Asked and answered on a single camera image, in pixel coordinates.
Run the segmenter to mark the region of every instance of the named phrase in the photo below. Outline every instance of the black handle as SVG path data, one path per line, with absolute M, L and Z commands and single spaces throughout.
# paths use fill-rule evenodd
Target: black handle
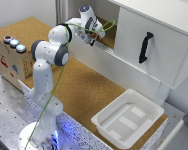
M 141 48 L 141 53 L 139 56 L 139 63 L 142 64 L 143 62 L 145 62 L 147 60 L 147 57 L 145 57 L 145 53 L 147 50 L 147 45 L 148 45 L 148 40 L 151 39 L 153 37 L 153 34 L 150 32 L 147 32 L 147 36 L 145 37 L 144 41 L 143 41 L 143 45 Z

